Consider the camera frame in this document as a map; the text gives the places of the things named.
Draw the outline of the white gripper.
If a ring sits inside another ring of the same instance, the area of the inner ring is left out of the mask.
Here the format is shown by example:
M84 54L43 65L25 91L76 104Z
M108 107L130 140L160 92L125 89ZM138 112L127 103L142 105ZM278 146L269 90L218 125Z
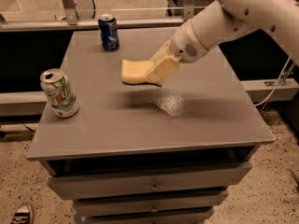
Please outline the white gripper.
M207 54L208 49L197 38L192 21L188 20L150 58L145 79L149 84L162 87L164 79L177 72L179 62L194 63Z

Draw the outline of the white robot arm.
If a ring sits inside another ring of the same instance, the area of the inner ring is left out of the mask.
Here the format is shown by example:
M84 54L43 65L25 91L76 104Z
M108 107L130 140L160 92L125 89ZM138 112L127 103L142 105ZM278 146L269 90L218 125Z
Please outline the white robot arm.
M216 0L183 23L150 59L148 83L161 86L180 63L193 63L222 42L261 29L299 62L299 5L296 0Z

